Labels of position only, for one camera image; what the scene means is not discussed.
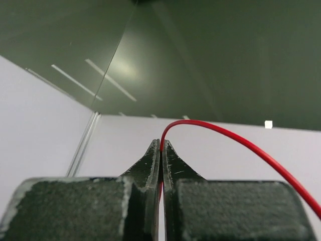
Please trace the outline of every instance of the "dark gray textured block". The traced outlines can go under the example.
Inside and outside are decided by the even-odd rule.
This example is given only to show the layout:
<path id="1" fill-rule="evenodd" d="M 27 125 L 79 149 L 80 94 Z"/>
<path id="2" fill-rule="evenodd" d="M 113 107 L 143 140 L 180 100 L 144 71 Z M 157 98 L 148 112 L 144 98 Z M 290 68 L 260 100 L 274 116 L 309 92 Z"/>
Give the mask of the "dark gray textured block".
<path id="1" fill-rule="evenodd" d="M 176 240 L 315 240 L 296 192 L 281 182 L 176 183 Z"/>
<path id="2" fill-rule="evenodd" d="M 0 240 L 141 240 L 143 207 L 128 177 L 31 179 L 16 190 Z"/>

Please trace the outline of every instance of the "vertical metal strip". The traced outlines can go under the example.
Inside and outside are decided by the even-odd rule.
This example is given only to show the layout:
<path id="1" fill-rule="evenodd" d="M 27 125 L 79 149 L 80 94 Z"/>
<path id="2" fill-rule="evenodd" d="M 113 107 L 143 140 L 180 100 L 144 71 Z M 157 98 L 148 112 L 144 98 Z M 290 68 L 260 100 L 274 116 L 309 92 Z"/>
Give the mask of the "vertical metal strip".
<path id="1" fill-rule="evenodd" d="M 88 146 L 92 133 L 98 123 L 99 118 L 100 118 L 100 113 L 98 112 L 94 112 L 93 115 L 91 116 L 87 124 L 87 127 L 85 129 L 85 132 L 80 140 L 76 153 L 73 157 L 73 160 L 70 164 L 70 167 L 68 168 L 68 171 L 66 174 L 67 177 L 74 177 L 77 174 L 77 171 L 84 157 L 86 148 Z"/>

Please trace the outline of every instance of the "wall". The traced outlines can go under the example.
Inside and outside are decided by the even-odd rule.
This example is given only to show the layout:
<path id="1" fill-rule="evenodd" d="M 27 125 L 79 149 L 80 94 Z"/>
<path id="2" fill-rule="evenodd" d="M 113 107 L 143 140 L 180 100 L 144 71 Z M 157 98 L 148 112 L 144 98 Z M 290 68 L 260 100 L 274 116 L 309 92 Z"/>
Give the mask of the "wall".
<path id="1" fill-rule="evenodd" d="M 64 176 L 92 111 L 0 57 L 0 217 L 26 178 Z"/>
<path id="2" fill-rule="evenodd" d="M 88 147 L 79 176 L 120 175 L 145 153 L 152 139 L 161 137 L 163 129 L 172 121 L 103 116 Z M 321 203 L 320 132 L 219 125 L 248 138 L 273 156 Z M 283 180 L 251 151 L 213 131 L 187 125 L 177 126 L 168 132 L 167 139 L 177 154 L 207 179 Z M 307 205 L 305 208 L 321 239 L 320 221 Z M 163 207 L 160 208 L 159 240 L 165 240 Z"/>

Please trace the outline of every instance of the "red cable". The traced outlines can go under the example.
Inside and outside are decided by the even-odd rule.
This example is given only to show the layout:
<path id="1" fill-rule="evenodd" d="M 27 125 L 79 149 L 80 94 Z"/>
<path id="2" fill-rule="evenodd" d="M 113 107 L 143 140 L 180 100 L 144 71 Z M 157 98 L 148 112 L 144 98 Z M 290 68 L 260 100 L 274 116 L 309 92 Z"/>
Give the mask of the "red cable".
<path id="1" fill-rule="evenodd" d="M 213 131 L 219 132 L 229 138 L 232 138 L 233 140 L 241 143 L 242 145 L 246 146 L 248 149 L 256 153 L 259 157 L 261 157 L 264 161 L 266 161 L 272 168 L 274 168 L 279 174 L 281 174 L 282 177 L 285 178 L 286 181 L 288 181 L 292 187 L 300 194 L 300 196 L 307 202 L 307 204 L 312 208 L 312 210 L 316 213 L 316 215 L 321 220 L 321 207 L 317 203 L 317 201 L 308 193 L 308 191 L 296 180 L 295 177 L 291 175 L 284 167 L 282 167 L 276 160 L 274 160 L 270 155 L 265 153 L 262 149 L 248 141 L 247 139 L 228 131 L 224 128 L 221 128 L 219 126 L 202 122 L 200 120 L 193 120 L 193 119 L 183 119 L 183 120 L 177 120 L 176 122 L 170 123 L 164 130 L 162 134 L 162 138 L 160 140 L 160 151 L 163 151 L 164 148 L 164 141 L 166 133 L 169 131 L 170 128 L 177 126 L 177 125 L 195 125 L 200 127 L 205 127 L 208 129 L 211 129 Z"/>

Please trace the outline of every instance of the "white wall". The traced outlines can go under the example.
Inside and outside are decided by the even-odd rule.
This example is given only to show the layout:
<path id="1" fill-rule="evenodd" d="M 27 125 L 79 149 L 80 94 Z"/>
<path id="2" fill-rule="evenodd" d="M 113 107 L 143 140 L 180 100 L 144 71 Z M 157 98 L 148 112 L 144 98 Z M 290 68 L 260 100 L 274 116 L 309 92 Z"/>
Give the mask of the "white wall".
<path id="1" fill-rule="evenodd" d="M 91 114 L 0 57 L 0 218 L 26 178 L 66 175 Z"/>
<path id="2" fill-rule="evenodd" d="M 174 120 L 102 116 L 88 147 L 79 176 L 117 176 L 134 164 L 152 139 L 161 137 Z M 321 133 L 219 124 L 261 147 L 321 203 Z M 173 127 L 167 135 L 177 154 L 207 179 L 283 180 L 251 151 L 211 130 L 190 125 Z M 318 238 L 321 223 L 306 207 Z M 165 240 L 164 210 L 160 208 L 159 240 Z"/>

